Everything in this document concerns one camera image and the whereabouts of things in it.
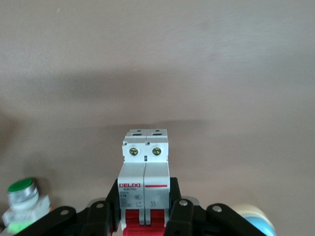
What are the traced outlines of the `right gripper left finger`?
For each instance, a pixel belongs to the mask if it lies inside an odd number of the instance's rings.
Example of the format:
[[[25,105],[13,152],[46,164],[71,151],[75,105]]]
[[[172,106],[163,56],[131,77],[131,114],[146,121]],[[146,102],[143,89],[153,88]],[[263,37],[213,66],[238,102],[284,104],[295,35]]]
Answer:
[[[115,180],[104,200],[94,201],[81,212],[70,206],[58,207],[35,223],[31,236],[112,236],[120,218]]]

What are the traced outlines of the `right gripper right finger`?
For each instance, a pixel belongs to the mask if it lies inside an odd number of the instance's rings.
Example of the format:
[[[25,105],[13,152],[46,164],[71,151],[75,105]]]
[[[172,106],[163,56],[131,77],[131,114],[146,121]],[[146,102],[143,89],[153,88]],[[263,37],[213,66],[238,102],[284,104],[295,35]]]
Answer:
[[[170,179],[170,206],[165,236],[265,236],[225,204],[203,209],[182,198],[176,177]]]

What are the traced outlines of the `white red circuit breaker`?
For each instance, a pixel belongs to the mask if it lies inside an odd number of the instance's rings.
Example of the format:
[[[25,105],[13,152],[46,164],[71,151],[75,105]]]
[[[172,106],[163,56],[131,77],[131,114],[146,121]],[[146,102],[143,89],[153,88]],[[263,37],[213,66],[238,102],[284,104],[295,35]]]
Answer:
[[[118,176],[123,236],[163,236],[170,214],[169,142],[165,129],[132,129]]]

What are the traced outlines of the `blue dome push button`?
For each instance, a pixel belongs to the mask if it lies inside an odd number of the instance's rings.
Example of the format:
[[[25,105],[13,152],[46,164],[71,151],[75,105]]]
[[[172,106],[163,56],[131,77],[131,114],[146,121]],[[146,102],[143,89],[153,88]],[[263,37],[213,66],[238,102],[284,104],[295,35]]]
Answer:
[[[249,204],[239,204],[233,206],[232,209],[266,236],[278,236],[274,225],[268,219],[267,215],[258,207]]]

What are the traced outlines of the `brown table mat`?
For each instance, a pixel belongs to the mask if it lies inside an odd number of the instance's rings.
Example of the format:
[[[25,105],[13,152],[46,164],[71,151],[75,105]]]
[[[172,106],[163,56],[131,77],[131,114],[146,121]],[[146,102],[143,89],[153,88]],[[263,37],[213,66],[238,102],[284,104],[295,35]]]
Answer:
[[[24,177],[105,197],[139,128],[184,196],[315,236],[315,0],[0,0],[0,219]]]

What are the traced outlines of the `green push button switch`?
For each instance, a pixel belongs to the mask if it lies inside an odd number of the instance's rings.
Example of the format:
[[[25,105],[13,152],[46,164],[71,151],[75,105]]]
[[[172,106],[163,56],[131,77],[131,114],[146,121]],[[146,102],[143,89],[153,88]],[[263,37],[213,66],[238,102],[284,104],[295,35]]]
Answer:
[[[7,189],[9,209],[2,215],[0,236],[15,236],[51,211],[48,195],[41,195],[33,178],[24,178]]]

